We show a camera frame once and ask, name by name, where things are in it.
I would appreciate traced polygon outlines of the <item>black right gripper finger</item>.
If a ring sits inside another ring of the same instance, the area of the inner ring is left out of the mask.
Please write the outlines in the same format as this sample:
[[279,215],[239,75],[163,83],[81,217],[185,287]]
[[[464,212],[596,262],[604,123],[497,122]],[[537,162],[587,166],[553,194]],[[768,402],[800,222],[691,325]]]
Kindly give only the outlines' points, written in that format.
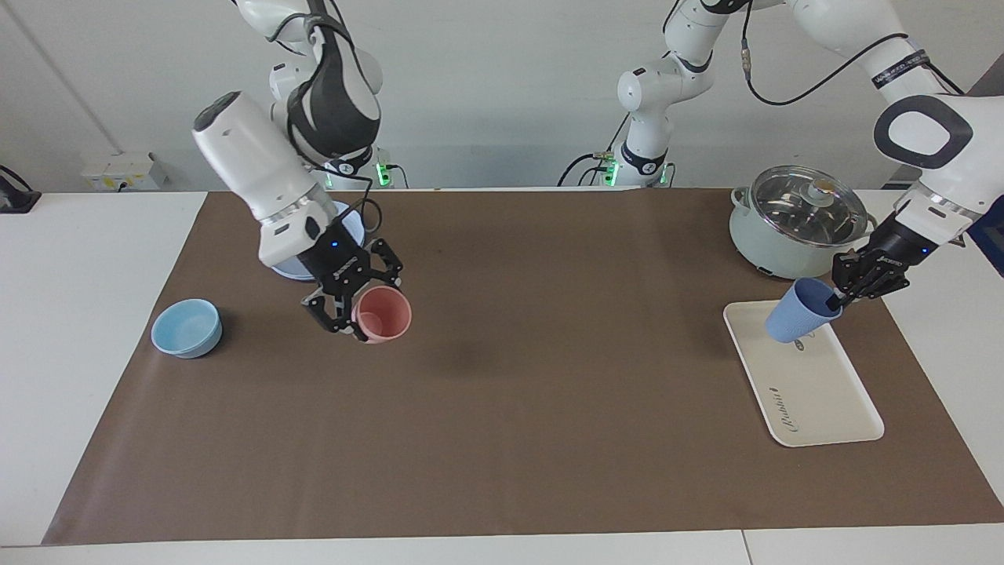
[[386,239],[374,239],[367,244],[369,251],[369,276],[384,285],[401,289],[404,264]]
[[330,296],[321,287],[301,300],[302,307],[322,329],[333,334],[355,337],[358,342],[367,343],[369,337],[362,332],[362,326],[352,318],[352,299],[345,305],[344,296]]

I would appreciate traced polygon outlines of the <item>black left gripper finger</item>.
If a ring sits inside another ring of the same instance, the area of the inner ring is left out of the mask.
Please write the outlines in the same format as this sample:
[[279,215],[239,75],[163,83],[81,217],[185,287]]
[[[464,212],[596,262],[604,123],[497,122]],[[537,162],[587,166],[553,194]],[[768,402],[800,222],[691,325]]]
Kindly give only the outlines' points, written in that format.
[[832,258],[831,281],[833,294],[828,298],[829,310],[842,310],[861,295],[861,283],[868,272],[863,257],[854,250],[838,253]]
[[906,273],[898,271],[870,271],[853,284],[853,300],[874,300],[910,286]]

